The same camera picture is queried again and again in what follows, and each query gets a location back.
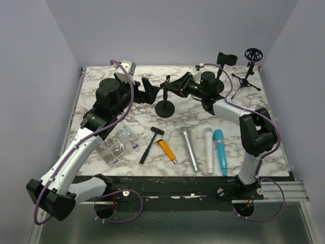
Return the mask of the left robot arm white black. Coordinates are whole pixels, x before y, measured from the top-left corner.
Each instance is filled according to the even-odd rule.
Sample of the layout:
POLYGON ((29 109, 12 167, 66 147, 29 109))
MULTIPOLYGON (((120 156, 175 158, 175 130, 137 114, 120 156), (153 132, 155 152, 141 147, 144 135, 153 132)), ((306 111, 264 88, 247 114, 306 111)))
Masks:
POLYGON ((142 78, 141 84, 144 91, 138 89, 139 82, 125 83, 117 77, 99 83, 93 108, 83 116, 80 129, 67 150, 41 179, 31 179, 26 185, 35 204, 37 225, 41 224, 37 218, 39 209, 62 221, 80 202, 97 197, 106 201, 112 197, 112 187, 100 174, 77 184, 73 180, 92 152, 126 117, 133 103, 154 103, 160 88, 151 85, 147 78, 142 78))

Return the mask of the white microphone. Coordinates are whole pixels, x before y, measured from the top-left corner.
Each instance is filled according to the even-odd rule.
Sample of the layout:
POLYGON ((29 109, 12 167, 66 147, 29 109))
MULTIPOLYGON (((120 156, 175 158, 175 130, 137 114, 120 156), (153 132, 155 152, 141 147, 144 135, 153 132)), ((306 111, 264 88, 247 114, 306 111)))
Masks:
POLYGON ((206 149, 206 162, 208 173, 214 173, 214 160, 213 160, 213 130, 211 127, 204 129, 205 149, 206 149))

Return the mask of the grey microphone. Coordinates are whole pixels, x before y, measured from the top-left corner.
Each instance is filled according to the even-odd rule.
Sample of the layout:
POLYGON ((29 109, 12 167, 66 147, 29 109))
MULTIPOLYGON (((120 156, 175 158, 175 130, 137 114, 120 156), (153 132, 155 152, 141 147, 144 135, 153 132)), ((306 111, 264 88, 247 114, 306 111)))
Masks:
POLYGON ((194 172, 198 172, 198 170, 199 170, 198 162, 197 162, 197 158, 196 158, 196 155, 194 152, 194 148, 193 148, 193 144, 191 141, 190 132, 189 132, 188 127, 181 128, 181 135, 183 137, 185 147, 187 149, 189 160, 191 162, 193 170, 194 170, 194 172))

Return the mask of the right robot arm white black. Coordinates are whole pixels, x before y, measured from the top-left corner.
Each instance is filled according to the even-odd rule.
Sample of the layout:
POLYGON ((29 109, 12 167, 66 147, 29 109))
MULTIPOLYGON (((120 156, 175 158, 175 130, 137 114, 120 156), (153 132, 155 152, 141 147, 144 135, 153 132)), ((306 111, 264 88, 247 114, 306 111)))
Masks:
POLYGON ((263 159, 280 147, 279 131, 267 109, 251 110, 223 97, 220 93, 224 90, 224 83, 213 72, 205 71, 199 79, 195 82, 193 74, 187 72, 175 81, 167 79, 160 87, 182 98, 193 95, 199 98, 205 111, 239 126, 245 156, 236 176, 238 184, 234 185, 234 194, 239 199, 245 199, 258 183, 263 159))

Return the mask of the black tripod shock-mount stand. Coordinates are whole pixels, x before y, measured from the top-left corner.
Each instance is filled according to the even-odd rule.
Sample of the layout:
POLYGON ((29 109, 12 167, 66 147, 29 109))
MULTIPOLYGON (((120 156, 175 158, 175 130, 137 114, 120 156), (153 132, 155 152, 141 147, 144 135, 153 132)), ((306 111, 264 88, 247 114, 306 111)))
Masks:
POLYGON ((257 49, 257 48, 248 48, 245 53, 244 56, 246 57, 246 59, 248 59, 248 71, 245 75, 244 78, 240 78, 239 76, 235 75, 234 73, 232 73, 233 77, 236 77, 239 80, 240 86, 239 88, 236 90, 236 92, 232 95, 231 99, 233 99, 235 97, 235 95, 237 94, 237 92, 239 91, 239 89, 241 88, 245 88, 245 87, 253 87, 255 88, 257 91, 261 91, 261 89, 253 84, 251 84, 248 81, 248 77, 254 75, 254 71, 253 68, 255 66, 256 62, 259 62, 262 58, 263 58, 263 53, 257 49))

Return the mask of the blue microphone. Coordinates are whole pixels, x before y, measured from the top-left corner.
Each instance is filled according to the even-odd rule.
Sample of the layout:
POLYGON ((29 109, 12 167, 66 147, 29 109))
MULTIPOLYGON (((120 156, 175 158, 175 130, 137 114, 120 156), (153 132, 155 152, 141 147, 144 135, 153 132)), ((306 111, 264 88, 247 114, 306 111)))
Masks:
POLYGON ((217 129, 214 131, 214 139, 216 141, 219 164, 222 171, 223 176, 228 175, 228 164, 226 161, 226 153, 224 148, 224 136, 221 129, 217 129))

